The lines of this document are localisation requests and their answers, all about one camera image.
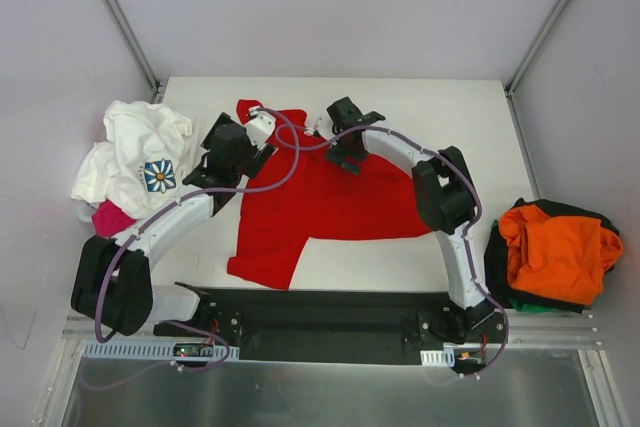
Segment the metal frame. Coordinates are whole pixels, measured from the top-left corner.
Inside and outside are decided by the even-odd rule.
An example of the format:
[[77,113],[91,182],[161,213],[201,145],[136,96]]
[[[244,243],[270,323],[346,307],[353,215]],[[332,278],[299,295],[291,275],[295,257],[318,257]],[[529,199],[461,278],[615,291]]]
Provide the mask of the metal frame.
[[[507,309],[511,335],[508,349],[600,350],[605,346],[597,320],[590,311],[582,315],[557,312],[527,314]],[[117,334],[115,340],[172,340],[190,342],[192,337],[156,337],[154,324],[145,324],[130,337]],[[82,316],[69,316],[62,331],[63,339],[95,339],[94,321]]]
[[[157,78],[118,0],[103,1],[145,81],[152,89],[152,102],[161,102],[167,81],[160,81]],[[562,14],[572,1],[556,0],[505,89],[518,142],[527,166],[527,173],[537,197],[539,197],[539,191],[535,168],[518,120],[517,105],[514,105],[514,92],[520,86],[541,48],[553,33]],[[511,324],[509,349],[578,350],[600,424],[606,427],[629,425],[612,381],[606,354],[601,350],[605,341],[597,328],[593,314],[585,312],[586,315],[582,316],[568,313],[532,315],[515,311],[508,311],[508,314]],[[45,393],[34,417],[34,425],[57,426],[62,422],[80,358],[86,347],[84,339],[92,339],[93,336],[93,320],[77,316],[68,318],[62,333],[56,362],[52,369],[53,375],[46,385]],[[134,336],[126,339],[145,340],[152,343],[167,339],[187,342],[191,340],[189,337],[155,337],[152,325],[145,325]]]
[[529,67],[536,59],[538,53],[540,52],[540,49],[549,38],[549,35],[558,25],[562,14],[567,10],[567,7],[569,6],[569,4],[571,4],[572,1],[573,0],[556,0],[556,2],[553,4],[551,11],[547,15],[547,18],[544,19],[544,22],[542,22],[540,29],[536,33],[536,36],[529,46],[529,49],[527,49],[527,53],[520,62],[520,65],[516,69],[516,72],[513,75],[511,81],[507,84],[507,97],[511,97],[516,91],[516,89],[522,82],[522,79],[529,71]]
[[131,53],[133,60],[135,60],[138,68],[140,69],[140,72],[142,72],[144,79],[147,81],[149,87],[151,87],[153,94],[155,95],[155,92],[160,85],[160,81],[156,77],[156,74],[154,73],[153,68],[149,63],[149,59],[147,59],[147,56],[144,54],[142,46],[140,45],[140,42],[138,42],[138,38],[133,32],[131,25],[129,25],[129,21],[127,20],[127,17],[122,10],[120,3],[118,2],[118,0],[103,1],[107,10],[109,11],[109,14],[111,15],[111,18],[114,20],[116,27],[122,34],[122,38],[129,48],[129,52]]
[[581,350],[578,354],[600,426],[630,427],[620,395],[612,381],[606,353],[601,350]]

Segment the white table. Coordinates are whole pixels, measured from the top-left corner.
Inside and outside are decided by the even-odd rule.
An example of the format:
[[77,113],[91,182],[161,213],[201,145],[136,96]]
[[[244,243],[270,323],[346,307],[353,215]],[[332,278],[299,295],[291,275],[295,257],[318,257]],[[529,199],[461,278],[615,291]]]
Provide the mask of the white table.
[[[257,99],[276,110],[303,109],[313,122],[344,96],[365,113],[385,115],[395,129],[425,147],[455,145],[462,150],[485,212],[475,230],[480,259],[493,220],[517,198],[533,198],[498,81],[172,77],[164,102],[197,112],[202,139],[221,112],[236,118],[238,99]],[[183,238],[158,264],[154,281],[261,288],[226,272],[227,260],[235,254],[241,201],[236,195]],[[430,234],[385,241],[310,239],[291,284],[292,289],[308,290],[423,292],[446,291],[447,286],[440,248]]]

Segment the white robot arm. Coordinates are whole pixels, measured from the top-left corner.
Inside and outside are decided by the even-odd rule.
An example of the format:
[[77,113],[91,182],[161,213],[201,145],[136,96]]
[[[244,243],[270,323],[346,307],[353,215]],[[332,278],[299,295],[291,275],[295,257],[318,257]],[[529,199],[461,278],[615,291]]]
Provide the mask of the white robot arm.
[[[493,313],[480,290],[484,285],[475,278],[474,265],[478,263],[467,228],[475,215],[470,192],[438,158],[389,135],[390,127],[381,115],[362,115],[348,98],[327,110],[334,132],[340,136],[330,147],[328,160],[357,174],[355,162],[376,154],[413,177],[417,208],[438,238],[449,278],[449,297],[456,310],[451,314],[455,315],[453,321],[443,319],[442,325],[431,330],[444,340],[464,341],[464,331],[474,329]],[[226,114],[218,119],[202,144],[207,153],[177,190],[176,200],[112,239],[94,236],[86,242],[71,299],[74,310],[92,318],[100,312],[104,325],[124,335],[133,334],[148,321],[179,320],[199,328],[208,326],[208,299],[202,292],[180,283],[152,285],[150,272],[178,240],[231,199],[242,175],[255,176],[273,153],[266,141],[274,131],[275,119],[264,111],[254,114],[244,126]],[[435,155],[447,158],[447,163],[469,179],[458,149],[450,147]],[[217,191],[204,195],[202,189]],[[109,279],[101,303],[102,281],[119,250],[124,250],[116,259],[119,270]]]

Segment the garment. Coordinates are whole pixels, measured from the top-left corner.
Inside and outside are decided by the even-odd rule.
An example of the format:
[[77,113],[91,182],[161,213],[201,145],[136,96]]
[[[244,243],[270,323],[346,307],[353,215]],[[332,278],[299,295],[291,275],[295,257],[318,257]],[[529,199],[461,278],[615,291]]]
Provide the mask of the garment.
[[622,255],[620,238],[599,219],[551,217],[535,205],[504,214],[500,235],[512,288],[583,305],[603,292],[604,273]]
[[113,237],[136,222],[110,200],[100,204],[98,210],[91,216],[91,221],[96,234],[106,238]]
[[164,104],[113,102],[107,140],[85,157],[71,192],[89,203],[111,200],[134,219],[164,204],[188,173],[192,121]]
[[[245,123],[257,101],[238,102],[238,117]],[[282,111],[295,125],[304,126],[302,110]],[[283,129],[282,138],[293,143]],[[300,133],[303,146],[324,139]],[[278,145],[272,138],[269,140]],[[373,240],[417,237],[429,232],[420,219],[413,183],[386,160],[370,155],[360,175],[353,175],[325,159],[327,148],[301,152],[298,168],[282,187],[245,195],[242,200],[237,254],[229,259],[232,275],[276,289],[288,289],[298,258],[309,238]],[[262,187],[280,180],[294,158],[281,147],[247,187]]]
[[509,299],[511,306],[517,312],[526,312],[528,314],[544,314],[547,312],[557,312],[557,309],[551,307],[543,307],[542,305],[527,304],[526,302],[520,302],[516,299]]
[[559,202],[519,199],[494,227],[485,275],[501,302],[581,312],[603,290],[622,254],[618,230],[601,214]]

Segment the gray wall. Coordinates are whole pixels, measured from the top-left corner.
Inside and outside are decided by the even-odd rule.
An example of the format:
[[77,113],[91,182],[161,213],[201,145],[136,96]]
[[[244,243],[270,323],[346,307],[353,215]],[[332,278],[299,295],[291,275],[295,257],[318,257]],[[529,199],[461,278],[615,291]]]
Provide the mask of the gray wall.
[[149,98],[101,0],[0,0],[0,424],[31,425],[88,232],[68,200],[114,99]]
[[554,0],[120,0],[158,75],[509,79]]
[[601,211],[626,253],[595,309],[640,425],[640,0],[576,0],[518,90],[542,195]]

